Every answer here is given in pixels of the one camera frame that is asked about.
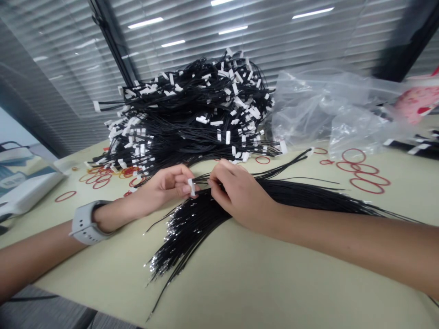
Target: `tangled wires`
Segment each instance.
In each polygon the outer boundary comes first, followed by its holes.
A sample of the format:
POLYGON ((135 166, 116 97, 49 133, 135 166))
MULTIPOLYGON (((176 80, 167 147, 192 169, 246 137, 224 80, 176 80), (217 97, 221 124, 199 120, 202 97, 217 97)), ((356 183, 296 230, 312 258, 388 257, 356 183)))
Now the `tangled wires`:
MULTIPOLYGON (((319 187, 304 183, 270 179, 284 171, 289 166, 305 160, 308 157, 307 154, 312 152, 313 149, 306 150, 287 164, 253 175, 268 195, 270 195, 276 202, 288 206, 357 213, 379 217, 396 217, 402 220, 419 223, 414 219, 395 214, 363 201, 353 199, 347 195, 340 194, 337 191, 342 191, 342 189, 339 188, 319 187)), ((194 179, 194 181, 198 183, 205 182, 208 177, 209 175, 205 174, 194 179)), ((181 273, 181 271, 183 271, 187 262, 200 247, 201 243, 217 227, 230 219, 231 215, 212 198, 210 189, 206 189, 198 193, 198 198, 188 199, 182 205, 172 210, 163 219, 167 217, 171 217, 171 219, 167 223, 168 234, 165 237, 165 243, 149 261, 150 271, 152 272, 150 280, 157 280, 157 278, 165 275, 171 270, 172 273, 163 288, 150 317, 157 308, 166 287, 178 274, 181 273)))
POLYGON ((180 163, 219 158, 238 163, 251 153, 284 153, 275 147, 279 143, 261 139, 264 130, 258 126, 274 100, 263 73, 241 54, 228 48, 218 60, 201 58, 152 81, 119 87, 123 101, 95 101, 97 111, 122 108, 119 120, 105 122, 110 148, 93 159, 95 165, 113 171, 136 166, 147 176, 180 163))

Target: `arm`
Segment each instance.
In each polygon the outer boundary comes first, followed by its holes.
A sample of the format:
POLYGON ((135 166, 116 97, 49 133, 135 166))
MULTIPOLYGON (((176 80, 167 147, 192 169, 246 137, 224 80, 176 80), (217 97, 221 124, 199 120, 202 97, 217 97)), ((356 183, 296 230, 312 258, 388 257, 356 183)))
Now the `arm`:
MULTIPOLYGON (((113 232, 147 216, 166 202, 187 199, 193 173, 184 165, 160 170, 138 191, 96 209, 93 221, 113 232)), ((0 250, 0 305, 44 273, 87 247, 69 236, 72 221, 62 223, 0 250)))
POLYGON ((215 200, 255 232, 331 255, 439 298, 438 227, 281 205, 244 168, 223 160, 212 171, 210 185, 215 200))

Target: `white watch strap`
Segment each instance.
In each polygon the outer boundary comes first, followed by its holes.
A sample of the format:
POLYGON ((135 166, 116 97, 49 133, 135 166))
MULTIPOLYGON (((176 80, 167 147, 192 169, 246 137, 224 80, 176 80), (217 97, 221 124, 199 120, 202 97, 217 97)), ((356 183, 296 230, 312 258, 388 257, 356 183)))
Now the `white watch strap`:
POLYGON ((97 227, 97 224, 92 222, 93 210, 96 206, 105 205, 110 202, 111 201, 98 200, 77 208, 72 220, 72 232, 69 236, 73 236, 86 245, 97 244, 112 236, 114 233, 103 233, 97 227))

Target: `table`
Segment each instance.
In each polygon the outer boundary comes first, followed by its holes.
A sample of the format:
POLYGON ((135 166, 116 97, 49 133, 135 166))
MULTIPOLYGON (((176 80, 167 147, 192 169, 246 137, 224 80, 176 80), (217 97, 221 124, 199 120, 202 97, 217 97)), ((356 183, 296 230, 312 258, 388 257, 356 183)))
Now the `table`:
MULTIPOLYGON (((439 116, 430 124, 439 125, 439 116)), ((68 177, 29 213, 10 220, 13 227, 0 238, 0 248, 71 219, 74 210, 96 199, 114 200, 129 190, 131 179, 111 178, 98 190, 79 182, 83 161, 108 146, 91 146, 57 161, 68 177), (77 193, 55 203, 59 195, 77 193)), ((244 166, 261 172, 290 161, 298 152, 244 166)), ((425 223, 439 225, 438 162, 398 150, 369 156, 366 163, 391 181, 381 195, 349 184, 352 173, 321 165, 313 155, 279 176, 337 181, 347 193, 425 223)), ((215 161, 192 167, 195 175, 212 170, 215 161)), ((323 185, 327 183, 297 180, 323 185)), ((140 327, 171 328, 437 328, 439 310, 425 295, 390 279, 318 252, 252 233, 230 220, 215 230, 168 287, 152 319, 146 322, 166 279, 145 288, 149 268, 143 267, 163 243, 165 223, 146 229, 171 207, 127 225, 115 236, 71 257, 35 285, 77 303, 140 327)))

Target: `clear plastic bag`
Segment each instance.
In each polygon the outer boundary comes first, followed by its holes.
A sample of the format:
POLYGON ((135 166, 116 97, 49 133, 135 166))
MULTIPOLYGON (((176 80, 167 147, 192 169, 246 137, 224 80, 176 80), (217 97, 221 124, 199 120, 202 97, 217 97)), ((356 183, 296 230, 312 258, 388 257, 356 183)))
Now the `clear plastic bag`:
POLYGON ((336 61, 281 72, 270 118, 273 138, 293 149, 329 141, 333 159, 349 148, 376 153, 386 139, 411 134, 391 106, 377 107, 406 89, 404 84, 364 77, 336 61))

